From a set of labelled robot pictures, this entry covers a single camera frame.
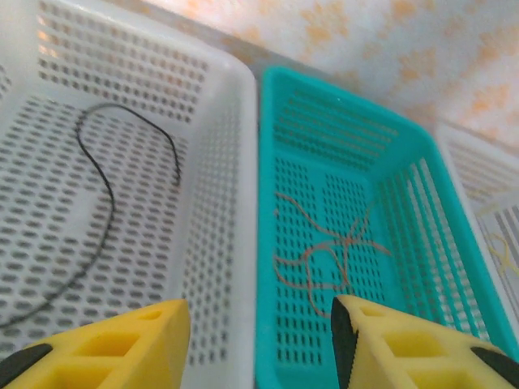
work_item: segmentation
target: black wire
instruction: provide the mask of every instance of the black wire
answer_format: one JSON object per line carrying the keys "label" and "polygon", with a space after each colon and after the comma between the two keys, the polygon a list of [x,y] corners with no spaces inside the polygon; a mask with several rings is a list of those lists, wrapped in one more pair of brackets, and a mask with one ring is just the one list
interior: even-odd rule
{"label": "black wire", "polygon": [[7,320],[4,323],[0,323],[0,328],[7,328],[14,324],[24,322],[28,318],[31,318],[35,314],[41,312],[42,310],[46,309],[48,306],[50,306],[56,299],[60,298],[74,283],[76,283],[81,278],[85,277],[87,272],[92,268],[92,266],[97,262],[99,259],[99,256],[101,255],[101,252],[103,251],[103,248],[106,243],[106,238],[108,237],[109,231],[112,227],[112,222],[114,221],[114,213],[115,213],[115,196],[114,192],[112,191],[112,186],[110,185],[108,178],[106,177],[105,173],[103,172],[103,169],[100,167],[100,165],[97,163],[96,159],[90,154],[90,152],[87,150],[87,148],[83,144],[83,140],[81,139],[81,130],[83,129],[84,121],[87,119],[88,115],[99,111],[101,109],[106,108],[119,108],[124,109],[125,111],[133,114],[146,124],[149,124],[151,127],[153,127],[155,130],[161,132],[168,140],[169,144],[171,145],[171,148],[173,149],[174,159],[175,159],[175,166],[176,166],[176,182],[175,185],[180,185],[180,164],[178,162],[178,155],[177,155],[177,149],[175,148],[175,144],[171,136],[168,135],[164,130],[162,130],[159,126],[153,124],[150,122],[147,118],[139,115],[137,112],[133,111],[132,109],[129,109],[125,107],[124,105],[116,104],[116,103],[101,103],[99,105],[94,105],[93,107],[85,110],[80,116],[78,121],[75,124],[75,138],[78,141],[79,147],[83,151],[84,155],[87,156],[87,158],[92,162],[92,165],[96,168],[97,172],[101,176],[103,182],[105,183],[105,187],[108,191],[108,195],[110,197],[110,214],[108,222],[105,226],[105,231],[103,232],[103,235],[99,241],[99,245],[97,246],[96,251],[92,254],[92,257],[88,261],[86,265],[84,265],[81,270],[76,272],[65,284],[60,286],[58,290],[56,290],[54,293],[50,294],[48,297],[45,298],[45,301],[43,301],[40,305],[36,306],[35,308],[32,308],[29,312],[26,314],[22,314],[19,316],[13,316],[9,320]]}

